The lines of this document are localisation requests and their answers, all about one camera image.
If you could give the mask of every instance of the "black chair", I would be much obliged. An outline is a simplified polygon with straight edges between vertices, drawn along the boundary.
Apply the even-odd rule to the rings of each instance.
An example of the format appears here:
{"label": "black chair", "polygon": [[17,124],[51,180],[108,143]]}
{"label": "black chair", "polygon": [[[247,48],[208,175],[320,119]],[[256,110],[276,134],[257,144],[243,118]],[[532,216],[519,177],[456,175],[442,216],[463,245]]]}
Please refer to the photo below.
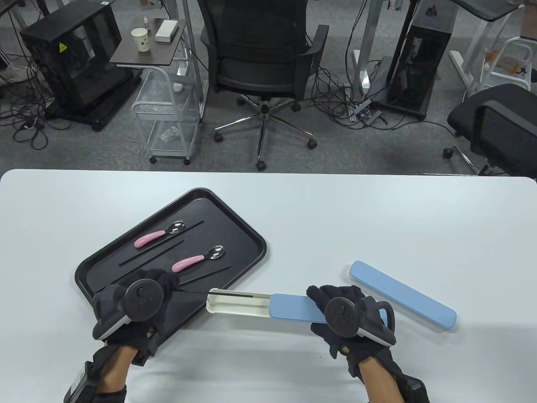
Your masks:
{"label": "black chair", "polygon": [[[478,175],[498,167],[511,176],[537,178],[537,96],[515,84],[504,84],[467,98],[449,115],[447,122],[470,141],[470,150],[487,158],[477,169],[457,151]],[[444,158],[453,149],[446,148]]]}
{"label": "black chair", "polygon": [[[198,0],[205,22],[201,41],[209,57],[209,85],[216,91],[241,94],[254,113],[217,127],[214,140],[223,140],[220,130],[261,118],[257,169],[263,171],[265,128],[269,120],[310,137],[308,148],[317,142],[313,135],[274,116],[277,110],[304,99],[309,76],[317,72],[328,36],[328,25],[319,25],[313,39],[306,41],[307,0]],[[259,103],[250,96],[259,97]],[[270,98],[290,98],[269,107]]]}

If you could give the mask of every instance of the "black computer case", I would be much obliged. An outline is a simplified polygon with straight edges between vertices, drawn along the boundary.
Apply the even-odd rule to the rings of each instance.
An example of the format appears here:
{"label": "black computer case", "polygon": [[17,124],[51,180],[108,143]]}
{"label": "black computer case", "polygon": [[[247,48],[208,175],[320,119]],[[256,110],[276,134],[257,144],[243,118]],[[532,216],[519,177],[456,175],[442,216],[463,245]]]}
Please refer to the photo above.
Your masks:
{"label": "black computer case", "polygon": [[64,110],[90,113],[133,77],[109,63],[121,35],[107,2],[70,2],[20,35]]}

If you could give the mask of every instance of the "white box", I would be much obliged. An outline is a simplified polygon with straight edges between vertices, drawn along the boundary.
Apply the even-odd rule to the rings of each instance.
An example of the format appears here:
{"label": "white box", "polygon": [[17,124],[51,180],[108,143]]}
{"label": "white box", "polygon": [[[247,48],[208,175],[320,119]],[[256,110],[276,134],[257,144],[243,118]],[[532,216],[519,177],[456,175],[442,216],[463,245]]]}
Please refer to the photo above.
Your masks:
{"label": "white box", "polygon": [[175,34],[175,31],[177,31],[178,25],[179,22],[173,19],[167,19],[162,21],[162,25],[155,35],[155,40],[157,42],[171,42],[173,34]]}

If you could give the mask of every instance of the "chair base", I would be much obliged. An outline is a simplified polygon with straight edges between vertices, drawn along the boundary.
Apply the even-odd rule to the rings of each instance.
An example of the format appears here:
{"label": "chair base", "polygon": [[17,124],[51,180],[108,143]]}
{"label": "chair base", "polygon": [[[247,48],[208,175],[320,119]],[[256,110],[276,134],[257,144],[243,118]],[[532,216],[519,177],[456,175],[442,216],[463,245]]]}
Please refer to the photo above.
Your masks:
{"label": "chair base", "polygon": [[[307,146],[310,150],[313,150],[315,147],[317,147],[317,141],[315,141],[315,139],[313,138],[313,134],[311,134],[310,132],[307,132],[301,128],[298,128],[294,125],[292,125],[291,123],[281,119],[281,118],[278,118],[277,116],[274,116],[273,114],[277,111],[279,111],[280,109],[282,109],[284,106],[287,106],[289,105],[290,103],[293,103],[295,102],[295,100],[293,99],[290,99],[290,100],[287,100],[287,101],[284,101],[278,105],[275,105],[275,106],[272,106],[272,107],[269,107],[268,105],[268,100],[260,100],[259,101],[259,104],[256,104],[254,101],[252,101],[252,99],[250,99],[250,97],[246,96],[246,95],[241,95],[241,97],[239,99],[237,99],[237,104],[239,105],[244,105],[244,104],[248,104],[250,105],[253,109],[254,109],[254,113],[249,115],[249,116],[246,116],[244,118],[241,118],[241,119],[238,119],[238,120],[235,120],[234,122],[231,122],[231,123],[228,123],[226,125],[223,125],[223,126],[220,126],[220,127],[217,127],[215,130],[214,130],[214,141],[219,143],[221,141],[223,141],[224,137],[222,136],[222,133],[220,133],[220,130],[222,129],[225,129],[225,128],[228,128],[228,127],[233,127],[233,126],[236,126],[236,125],[239,125],[241,123],[244,123],[244,122],[247,122],[247,121],[250,121],[252,120],[253,118],[256,118],[256,117],[260,117],[261,118],[261,126],[260,126],[260,130],[259,130],[259,144],[258,144],[258,147],[257,147],[257,163],[256,163],[256,167],[257,167],[257,170],[258,171],[264,171],[266,169],[266,164],[265,162],[263,161],[263,148],[264,148],[264,144],[265,144],[265,130],[266,130],[266,125],[269,121],[274,121],[276,123],[279,123],[281,125],[284,125],[286,126],[287,128],[290,128],[294,131],[297,131],[297,132],[300,132],[300,133],[303,133],[305,135],[307,135],[309,137],[309,140],[307,142]],[[299,108],[300,104],[298,103],[295,103],[293,104],[293,111],[299,111],[300,108]]]}
{"label": "chair base", "polygon": [[466,165],[474,172],[474,175],[477,176],[507,176],[504,172],[494,172],[492,169],[493,167],[490,164],[485,164],[481,169],[478,169],[474,163],[462,152],[462,150],[457,147],[453,146],[453,148],[444,148],[442,151],[442,158],[445,158],[447,160],[450,160],[453,157],[454,151],[456,151],[461,158],[464,160]]}

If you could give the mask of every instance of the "wrist strap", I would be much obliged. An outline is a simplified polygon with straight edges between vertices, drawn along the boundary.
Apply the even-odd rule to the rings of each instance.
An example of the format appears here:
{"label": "wrist strap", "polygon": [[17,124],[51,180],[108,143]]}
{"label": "wrist strap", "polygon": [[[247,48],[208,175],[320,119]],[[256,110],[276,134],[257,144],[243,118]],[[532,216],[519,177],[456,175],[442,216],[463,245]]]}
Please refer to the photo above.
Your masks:
{"label": "wrist strap", "polygon": [[101,372],[120,346],[105,346],[93,354],[93,362],[86,361],[63,398],[63,403],[91,403],[97,394]]}
{"label": "wrist strap", "polygon": [[91,403],[123,403],[126,395],[127,387],[125,386],[119,392],[97,393]]}

